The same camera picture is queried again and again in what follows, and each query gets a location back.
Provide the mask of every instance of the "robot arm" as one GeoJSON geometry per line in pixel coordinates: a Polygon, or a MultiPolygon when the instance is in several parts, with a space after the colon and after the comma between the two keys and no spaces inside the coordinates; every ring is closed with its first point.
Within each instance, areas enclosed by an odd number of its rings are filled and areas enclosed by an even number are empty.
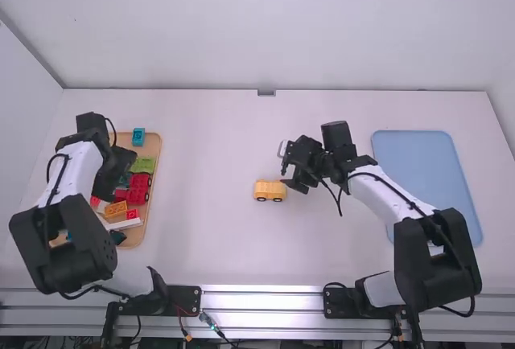
{"type": "Polygon", "coordinates": [[[44,294],[72,293],[89,283],[109,280],[117,268],[114,243],[89,200],[93,194],[112,201],[113,190],[136,153],[109,144],[102,115],[85,113],[77,116],[76,123],[77,133],[56,145],[47,166],[47,187],[36,205],[9,222],[29,274],[44,294]],[[48,176],[52,162],[55,169],[48,176]],[[51,246],[50,241],[64,231],[72,240],[51,246]]]}
{"type": "Polygon", "coordinates": [[[414,313],[442,306],[481,291],[481,277],[463,216],[454,208],[439,211],[398,186],[369,156],[357,156],[345,121],[322,125],[324,147],[306,136],[279,147],[283,182],[307,194],[324,178],[360,200],[394,232],[394,271],[356,281],[356,308],[407,305],[414,313]],[[428,242],[443,246],[431,255],[428,242]]]}

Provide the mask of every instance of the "yellow toy car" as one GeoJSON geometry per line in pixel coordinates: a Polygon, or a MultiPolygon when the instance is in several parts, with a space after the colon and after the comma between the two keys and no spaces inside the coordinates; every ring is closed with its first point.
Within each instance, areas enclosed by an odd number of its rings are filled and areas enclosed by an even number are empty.
{"type": "Polygon", "coordinates": [[[286,198],[286,186],[279,180],[268,182],[260,179],[254,184],[254,198],[260,202],[267,199],[282,202],[286,198]]]}

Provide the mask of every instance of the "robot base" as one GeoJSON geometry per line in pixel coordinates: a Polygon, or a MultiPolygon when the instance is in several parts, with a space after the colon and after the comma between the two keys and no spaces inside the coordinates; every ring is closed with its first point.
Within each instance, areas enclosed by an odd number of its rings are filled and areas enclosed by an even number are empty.
{"type": "Polygon", "coordinates": [[[160,315],[165,317],[176,317],[178,313],[182,317],[189,317],[198,315],[200,313],[200,296],[202,289],[199,286],[168,286],[169,302],[164,310],[158,314],[155,313],[155,308],[149,308],[147,302],[133,304],[127,302],[119,304],[118,315],[160,315]]]}
{"type": "Polygon", "coordinates": [[[323,293],[323,315],[328,319],[391,319],[401,311],[399,306],[372,308],[366,311],[358,307],[361,296],[354,288],[327,288],[323,293]]]}

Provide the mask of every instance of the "connector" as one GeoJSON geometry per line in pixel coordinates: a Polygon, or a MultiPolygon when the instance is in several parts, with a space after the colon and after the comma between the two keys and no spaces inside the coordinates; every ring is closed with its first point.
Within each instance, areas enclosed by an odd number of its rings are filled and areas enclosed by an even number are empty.
{"type": "Polygon", "coordinates": [[[201,322],[204,322],[204,323],[208,324],[209,327],[211,328],[211,330],[215,331],[217,334],[218,334],[218,332],[220,332],[220,328],[218,327],[216,322],[214,322],[212,320],[212,318],[209,317],[205,312],[202,312],[202,313],[199,314],[199,320],[201,322]]]}

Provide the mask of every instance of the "white tabletop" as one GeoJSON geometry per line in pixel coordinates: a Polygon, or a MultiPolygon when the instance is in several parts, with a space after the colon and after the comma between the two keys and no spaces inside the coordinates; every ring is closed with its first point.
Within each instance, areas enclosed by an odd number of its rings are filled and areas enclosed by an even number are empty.
{"type": "MultiPolygon", "coordinates": [[[[484,286],[515,287],[515,162],[485,92],[65,91],[22,209],[42,192],[57,140],[88,111],[119,132],[145,127],[163,139],[145,239],[119,254],[170,283],[351,285],[392,269],[383,223],[355,199],[344,197],[343,218],[322,187],[307,196],[289,190],[283,203],[253,199],[256,179],[280,175],[282,139],[321,139],[321,124],[346,120],[358,154],[373,155],[379,129],[448,132],[484,233],[476,248],[484,286]]],[[[2,265],[10,274],[2,287],[33,286],[11,239],[2,265]]]]}

